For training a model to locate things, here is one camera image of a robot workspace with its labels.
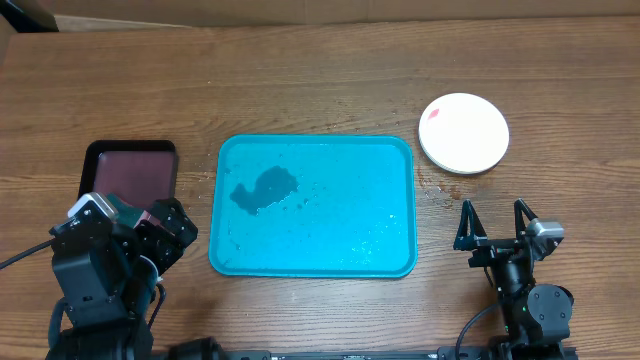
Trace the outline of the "pink-white plate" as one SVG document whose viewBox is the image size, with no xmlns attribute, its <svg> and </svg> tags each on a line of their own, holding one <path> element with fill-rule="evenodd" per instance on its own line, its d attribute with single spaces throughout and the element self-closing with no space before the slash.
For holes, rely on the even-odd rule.
<svg viewBox="0 0 640 360">
<path fill-rule="evenodd" d="M 508 123 L 488 100 L 469 93 L 451 93 L 433 100 L 423 111 L 418 138 L 438 167 L 460 175 L 485 172 L 505 156 Z"/>
</svg>

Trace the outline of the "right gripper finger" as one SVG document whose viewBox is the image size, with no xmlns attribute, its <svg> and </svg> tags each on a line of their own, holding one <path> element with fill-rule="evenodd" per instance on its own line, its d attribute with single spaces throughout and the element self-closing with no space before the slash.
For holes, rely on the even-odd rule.
<svg viewBox="0 0 640 360">
<path fill-rule="evenodd" d="M 518 198 L 514 202 L 514 223 L 517 238 L 523 238 L 525 235 L 525 220 L 532 221 L 537 215 L 531 210 L 522 198 Z"/>
<path fill-rule="evenodd" d="M 461 219 L 453 243 L 453 249 L 472 251 L 485 246 L 488 236 L 470 200 L 462 204 Z"/>
</svg>

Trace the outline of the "green and pink sponge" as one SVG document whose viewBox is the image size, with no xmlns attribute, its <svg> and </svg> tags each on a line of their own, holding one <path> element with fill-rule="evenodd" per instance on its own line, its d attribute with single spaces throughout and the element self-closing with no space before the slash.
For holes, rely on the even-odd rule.
<svg viewBox="0 0 640 360">
<path fill-rule="evenodd" d="M 148 211 L 133 207 L 114 194 L 108 194 L 107 199 L 116 209 L 117 214 L 115 222 L 118 224 L 135 228 L 143 220 L 154 224 L 158 223 L 158 221 Z"/>
</svg>

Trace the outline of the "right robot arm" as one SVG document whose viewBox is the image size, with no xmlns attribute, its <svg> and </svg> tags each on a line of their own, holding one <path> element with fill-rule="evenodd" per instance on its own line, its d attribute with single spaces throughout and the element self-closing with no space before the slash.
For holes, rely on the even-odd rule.
<svg viewBox="0 0 640 360">
<path fill-rule="evenodd" d="M 540 219 L 524 202 L 514 202 L 515 236 L 491 240 L 472 205 L 466 200 L 453 243 L 469 251 L 471 268 L 484 270 L 497 293 L 495 304 L 474 315 L 463 327 L 452 350 L 454 359 L 575 359 L 574 348 L 562 341 L 570 336 L 574 305 L 571 292 L 558 285 L 538 284 L 534 267 L 550 256 L 564 239 L 557 221 Z M 506 334 L 482 348 L 464 347 L 469 329 L 482 317 L 499 310 Z"/>
</svg>

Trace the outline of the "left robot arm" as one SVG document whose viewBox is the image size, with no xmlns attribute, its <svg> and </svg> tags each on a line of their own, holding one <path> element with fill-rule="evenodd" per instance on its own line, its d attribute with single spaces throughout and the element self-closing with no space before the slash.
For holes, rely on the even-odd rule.
<svg viewBox="0 0 640 360">
<path fill-rule="evenodd" d="M 162 275 L 197 238 L 175 198 L 148 209 L 82 195 L 54 226 L 52 270 L 63 292 L 48 331 L 50 359 L 155 359 L 151 332 Z"/>
</svg>

